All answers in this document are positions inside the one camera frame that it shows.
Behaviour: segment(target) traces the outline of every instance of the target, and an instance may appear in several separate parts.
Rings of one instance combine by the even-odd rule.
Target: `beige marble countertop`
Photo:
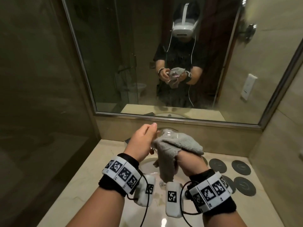
[[[161,113],[173,113],[189,119],[204,119],[225,122],[225,119],[220,111],[207,109],[127,104],[121,111],[121,113],[139,115],[144,115],[150,112],[153,112],[156,115]]]
[[[101,140],[40,221],[38,227],[66,226],[98,187],[98,182],[102,177],[102,169],[113,156],[123,152],[124,148],[123,142]],[[233,160],[244,161],[252,169],[250,175],[243,177],[255,185],[257,190],[256,195],[248,197],[239,191],[232,194],[237,204],[237,211],[248,227],[284,227],[247,158],[214,153],[205,153],[204,157],[208,161],[212,158],[222,160],[227,166],[227,172],[223,173],[223,175],[228,176],[232,180],[235,177],[242,176],[233,170],[231,166]],[[177,225],[172,226],[186,226],[182,219],[173,218],[170,220],[170,217],[166,217],[166,219],[168,223],[177,223]],[[144,226],[161,226],[161,220],[157,218],[153,220],[151,223],[145,223]],[[120,226],[137,227],[136,225],[126,224],[125,222],[121,223]]]

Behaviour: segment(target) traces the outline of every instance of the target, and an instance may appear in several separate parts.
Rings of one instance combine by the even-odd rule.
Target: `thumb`
[[[157,133],[157,124],[154,122],[146,131],[145,137],[149,139],[149,141],[152,141],[153,138],[156,136]]]

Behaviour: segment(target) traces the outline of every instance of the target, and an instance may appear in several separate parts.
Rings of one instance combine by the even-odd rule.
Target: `round gray coaster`
[[[222,175],[222,177],[225,179],[227,184],[230,186],[232,189],[232,193],[234,194],[236,192],[236,186],[233,180],[231,180],[228,176]]]
[[[219,171],[221,174],[223,174],[227,171],[227,167],[226,167],[225,163],[219,159],[211,159],[209,161],[209,166],[214,171]]]
[[[254,196],[256,194],[256,187],[246,178],[236,177],[234,179],[236,188],[246,196]]]
[[[208,162],[207,162],[206,158],[204,158],[203,156],[202,156],[202,158],[203,158],[205,164],[208,165]]]
[[[252,170],[246,163],[239,160],[234,160],[232,162],[232,167],[236,172],[241,175],[250,175],[250,173],[252,172]]]

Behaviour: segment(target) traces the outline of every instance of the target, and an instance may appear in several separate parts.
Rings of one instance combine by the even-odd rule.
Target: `sink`
[[[143,223],[144,227],[185,227],[188,226],[183,218],[172,218],[168,217],[165,213],[165,188],[160,187],[160,173],[159,168],[155,168],[153,163],[157,158],[149,158],[144,160],[139,169],[144,174],[152,175],[156,178],[156,185],[154,191],[154,197],[151,206],[147,210],[146,218]],[[174,176],[174,182],[179,182],[184,185],[189,178],[184,175],[181,169]],[[141,207],[135,204],[133,201],[125,198],[125,204],[123,209],[123,214],[121,218],[120,227],[139,227],[146,207]],[[196,213],[197,210],[192,201],[184,201],[184,211],[189,213]],[[203,226],[202,214],[200,215],[186,215],[185,218],[192,226]]]
[[[160,114],[156,114],[156,116],[172,117],[172,118],[184,118],[184,119],[187,118],[187,117],[184,117],[182,115],[174,114],[174,113],[160,113]]]

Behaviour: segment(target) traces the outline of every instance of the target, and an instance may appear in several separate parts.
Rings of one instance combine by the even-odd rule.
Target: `hand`
[[[157,124],[144,124],[131,137],[124,153],[130,155],[138,162],[145,159],[150,150],[152,141],[156,138]]]
[[[169,81],[169,76],[166,74],[166,72],[169,72],[169,68],[163,68],[161,70],[161,72],[159,73],[159,77],[160,77],[160,80],[164,81],[164,82],[167,82]]]
[[[179,77],[178,77],[178,82],[182,82],[183,80],[185,80],[187,77],[187,73],[183,72]]]
[[[201,156],[184,150],[178,153],[177,163],[188,177],[208,170]]]

